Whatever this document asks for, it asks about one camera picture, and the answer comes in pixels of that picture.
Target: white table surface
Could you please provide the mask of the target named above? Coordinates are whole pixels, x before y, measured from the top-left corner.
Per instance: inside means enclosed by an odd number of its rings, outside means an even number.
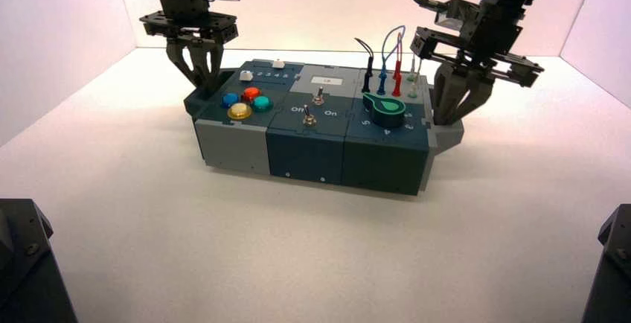
[[[252,58],[365,64],[223,65]],[[578,322],[598,229],[631,202],[631,111],[536,61],[536,85],[498,82],[410,197],[206,167],[192,86],[139,49],[0,148],[0,196],[50,219],[82,322]]]

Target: pink-lit wall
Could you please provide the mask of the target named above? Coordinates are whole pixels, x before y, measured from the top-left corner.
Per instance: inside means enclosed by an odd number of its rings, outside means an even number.
[[[583,0],[538,0],[528,9],[525,27],[514,51],[558,56]],[[158,10],[158,0],[125,0],[138,46],[164,46],[146,36],[141,16]],[[357,51],[361,37],[374,48],[395,25],[432,26],[434,14],[412,0],[241,0],[218,1],[214,10],[238,16],[240,36],[229,48]]]
[[[0,0],[0,145],[135,46],[123,0]]]
[[[631,107],[630,0],[585,0],[562,57]]]

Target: control panel box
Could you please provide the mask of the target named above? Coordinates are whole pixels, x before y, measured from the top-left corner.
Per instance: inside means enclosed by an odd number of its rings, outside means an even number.
[[[417,195],[462,123],[434,126],[425,77],[388,73],[363,92],[365,69],[253,60],[223,70],[219,91],[185,100],[206,164]]]

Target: yellow button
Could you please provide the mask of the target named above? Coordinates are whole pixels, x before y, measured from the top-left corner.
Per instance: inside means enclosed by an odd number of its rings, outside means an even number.
[[[245,103],[235,103],[228,110],[228,117],[233,120],[245,120],[252,115],[252,108]]]

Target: blue button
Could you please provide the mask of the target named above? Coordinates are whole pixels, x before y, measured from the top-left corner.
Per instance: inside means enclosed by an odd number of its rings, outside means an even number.
[[[239,102],[239,95],[231,92],[229,94],[223,95],[223,98],[221,99],[221,107],[223,107],[224,109],[229,109],[237,102]]]

